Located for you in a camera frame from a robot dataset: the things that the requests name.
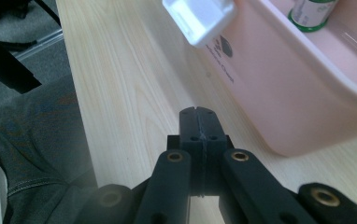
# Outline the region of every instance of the person's leg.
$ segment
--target person's leg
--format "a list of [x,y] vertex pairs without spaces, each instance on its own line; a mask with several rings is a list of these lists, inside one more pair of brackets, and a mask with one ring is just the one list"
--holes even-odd
[[10,222],[73,221],[96,184],[71,77],[0,107],[0,164]]

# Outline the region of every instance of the brass insert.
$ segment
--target brass insert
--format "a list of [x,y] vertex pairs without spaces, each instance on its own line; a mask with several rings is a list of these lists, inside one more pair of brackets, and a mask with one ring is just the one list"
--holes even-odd
[[326,206],[337,207],[340,204],[339,199],[327,189],[314,188],[310,190],[310,194],[317,202]]
[[231,157],[236,161],[247,161],[249,159],[249,156],[246,153],[238,151],[232,153]]
[[182,155],[179,152],[172,152],[167,154],[167,159],[172,162],[182,161]]
[[121,202],[122,195],[117,190],[112,190],[109,192],[105,192],[100,197],[100,205],[103,207],[113,207]]

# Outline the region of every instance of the wooden table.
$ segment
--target wooden table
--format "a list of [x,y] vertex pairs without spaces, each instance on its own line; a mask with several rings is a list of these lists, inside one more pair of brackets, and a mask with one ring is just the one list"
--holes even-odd
[[[234,145],[286,188],[322,182],[357,202],[357,139],[296,158],[273,153],[161,0],[59,0],[64,40],[98,184],[151,175],[179,111],[214,110]],[[222,223],[217,198],[192,199],[192,223]]]

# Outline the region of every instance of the pink plastic bin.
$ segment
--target pink plastic bin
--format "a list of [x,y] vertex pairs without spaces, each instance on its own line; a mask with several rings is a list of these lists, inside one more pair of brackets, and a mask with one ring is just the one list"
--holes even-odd
[[304,34],[292,0],[237,0],[233,22],[204,47],[266,143],[294,156],[357,136],[357,1]]

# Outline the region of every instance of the black chair leg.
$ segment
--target black chair leg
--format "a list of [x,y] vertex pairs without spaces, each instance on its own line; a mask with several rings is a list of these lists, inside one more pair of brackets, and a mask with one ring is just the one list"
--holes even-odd
[[1,45],[0,81],[19,93],[28,92],[41,85],[33,74]]

